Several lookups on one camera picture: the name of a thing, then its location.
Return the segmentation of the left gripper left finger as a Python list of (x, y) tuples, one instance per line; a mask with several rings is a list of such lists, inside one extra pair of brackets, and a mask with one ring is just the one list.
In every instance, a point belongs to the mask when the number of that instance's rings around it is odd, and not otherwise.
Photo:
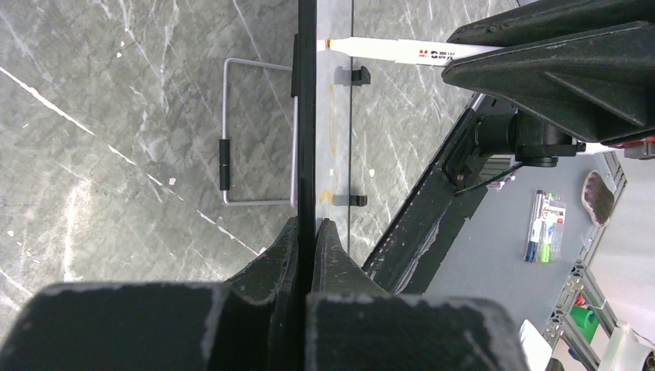
[(225, 281), (43, 288), (1, 348), (3, 370), (295, 370), (297, 221)]

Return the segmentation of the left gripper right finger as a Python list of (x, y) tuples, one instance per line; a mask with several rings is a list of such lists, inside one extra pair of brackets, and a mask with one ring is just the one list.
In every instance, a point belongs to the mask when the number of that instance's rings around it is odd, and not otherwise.
[(306, 298), (309, 370), (525, 370), (518, 325), (498, 303), (389, 294), (346, 254), (332, 220), (317, 234)]

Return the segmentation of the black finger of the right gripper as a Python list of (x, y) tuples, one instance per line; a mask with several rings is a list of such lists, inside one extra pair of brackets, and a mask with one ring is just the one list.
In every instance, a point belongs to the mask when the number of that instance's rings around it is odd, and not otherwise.
[(654, 134), (654, 25), (630, 22), (455, 60), (457, 87), (505, 100), (587, 142)]

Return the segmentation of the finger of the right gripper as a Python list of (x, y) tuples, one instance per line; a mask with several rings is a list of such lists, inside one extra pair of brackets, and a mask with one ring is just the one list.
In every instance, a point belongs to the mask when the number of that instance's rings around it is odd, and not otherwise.
[(653, 0), (536, 1), (461, 26), (447, 41), (508, 47), (638, 21), (654, 22)]

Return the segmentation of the white marker pen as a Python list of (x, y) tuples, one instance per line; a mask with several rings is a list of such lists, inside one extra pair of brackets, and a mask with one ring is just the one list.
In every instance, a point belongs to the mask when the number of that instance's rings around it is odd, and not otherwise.
[(459, 60), (501, 49), (496, 46), (438, 43), (409, 39), (373, 39), (348, 37), (319, 39), (317, 51), (331, 50), (352, 58), (391, 61), (394, 63), (445, 67)]

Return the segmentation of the white whiteboard black frame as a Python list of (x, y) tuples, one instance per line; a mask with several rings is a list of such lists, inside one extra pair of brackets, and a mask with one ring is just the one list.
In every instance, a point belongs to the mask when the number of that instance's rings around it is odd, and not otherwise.
[[(352, 92), (369, 82), (365, 68), (356, 70), (353, 53), (338, 51), (340, 39), (353, 33), (353, 1), (300, 1), (292, 66), (228, 58), (223, 64), (222, 128), (219, 140), (219, 189), (226, 206), (294, 206), (299, 216), (316, 223), (330, 220), (336, 245), (351, 256), (351, 210), (367, 199), (351, 191)], [(230, 197), (229, 68), (237, 64), (291, 74), (292, 139), (290, 191), (284, 199), (236, 200)]]

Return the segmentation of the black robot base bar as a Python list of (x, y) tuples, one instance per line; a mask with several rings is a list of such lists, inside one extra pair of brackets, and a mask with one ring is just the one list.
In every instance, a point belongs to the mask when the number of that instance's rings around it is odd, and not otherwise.
[(451, 181), (444, 166), (481, 118), (514, 110), (502, 100), (474, 96), (363, 263), (362, 270), (378, 286), (392, 294), (426, 291), (466, 219), (473, 216), (487, 194), (486, 189), (478, 189), (454, 195), (458, 189), (480, 182), (485, 158), (464, 157), (464, 179), (460, 182)]

